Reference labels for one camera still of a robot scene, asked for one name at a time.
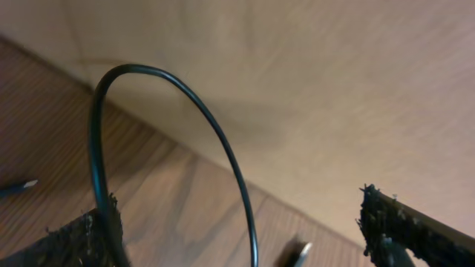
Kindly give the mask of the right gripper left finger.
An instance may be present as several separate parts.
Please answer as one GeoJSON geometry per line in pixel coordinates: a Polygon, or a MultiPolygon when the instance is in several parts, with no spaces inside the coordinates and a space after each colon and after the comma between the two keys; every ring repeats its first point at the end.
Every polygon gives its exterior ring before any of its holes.
{"type": "Polygon", "coordinates": [[[109,196],[107,221],[94,208],[27,248],[1,259],[1,267],[114,267],[125,265],[117,199],[109,196]]]}

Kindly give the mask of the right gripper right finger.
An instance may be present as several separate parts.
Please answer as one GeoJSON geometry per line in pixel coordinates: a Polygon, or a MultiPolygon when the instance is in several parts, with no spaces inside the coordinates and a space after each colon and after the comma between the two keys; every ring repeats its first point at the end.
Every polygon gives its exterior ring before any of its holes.
{"type": "Polygon", "coordinates": [[[389,197],[373,184],[361,191],[364,256],[377,267],[413,266],[407,251],[434,267],[474,265],[474,238],[389,197]]]}

